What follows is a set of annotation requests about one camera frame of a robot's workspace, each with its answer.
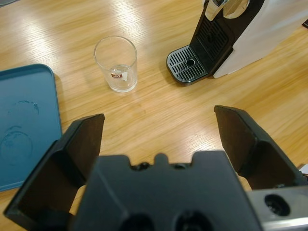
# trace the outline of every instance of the clear glass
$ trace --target clear glass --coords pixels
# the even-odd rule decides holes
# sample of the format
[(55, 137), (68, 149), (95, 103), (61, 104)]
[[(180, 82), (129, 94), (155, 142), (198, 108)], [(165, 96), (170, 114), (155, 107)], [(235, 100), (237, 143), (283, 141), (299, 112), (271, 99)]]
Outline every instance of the clear glass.
[(137, 50), (131, 41), (120, 36), (105, 37), (96, 44), (94, 58), (112, 90), (123, 93), (135, 88)]

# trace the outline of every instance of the capsule coffee machine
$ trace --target capsule coffee machine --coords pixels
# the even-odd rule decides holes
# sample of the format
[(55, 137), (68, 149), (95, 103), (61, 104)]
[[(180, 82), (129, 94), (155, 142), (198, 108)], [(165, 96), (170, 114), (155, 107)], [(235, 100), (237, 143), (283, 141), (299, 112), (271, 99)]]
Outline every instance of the capsule coffee machine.
[(308, 18), (308, 0), (206, 0), (189, 45), (167, 67), (190, 85), (230, 74), (270, 53)]

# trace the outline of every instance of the drip tray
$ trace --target drip tray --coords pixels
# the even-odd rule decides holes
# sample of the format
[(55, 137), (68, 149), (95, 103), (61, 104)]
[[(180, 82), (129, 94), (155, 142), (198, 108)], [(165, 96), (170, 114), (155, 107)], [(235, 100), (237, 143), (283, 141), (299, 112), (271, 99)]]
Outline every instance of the drip tray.
[(167, 67), (175, 80), (185, 85), (208, 75), (190, 45), (171, 52), (167, 57)]

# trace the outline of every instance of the blue tray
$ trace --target blue tray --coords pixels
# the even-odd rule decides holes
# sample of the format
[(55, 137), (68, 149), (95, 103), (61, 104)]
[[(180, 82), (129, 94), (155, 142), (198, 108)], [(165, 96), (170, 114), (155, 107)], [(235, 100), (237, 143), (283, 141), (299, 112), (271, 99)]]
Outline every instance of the blue tray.
[(34, 64), (0, 72), (0, 191), (19, 187), (61, 135), (52, 70)]

